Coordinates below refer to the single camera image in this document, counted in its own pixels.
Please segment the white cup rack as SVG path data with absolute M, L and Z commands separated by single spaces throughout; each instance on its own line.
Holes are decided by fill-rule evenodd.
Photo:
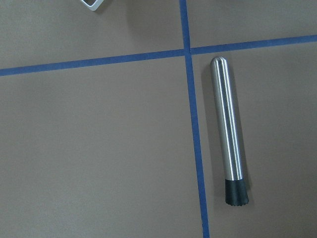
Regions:
M 96 11 L 104 0 L 80 0 L 80 2 L 90 11 Z

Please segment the steel muddler black tip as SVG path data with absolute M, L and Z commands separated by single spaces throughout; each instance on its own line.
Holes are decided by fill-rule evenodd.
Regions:
M 224 167 L 225 202 L 243 206 L 249 203 L 249 198 L 242 167 L 236 97 L 227 59 L 217 56 L 211 60 L 211 79 Z

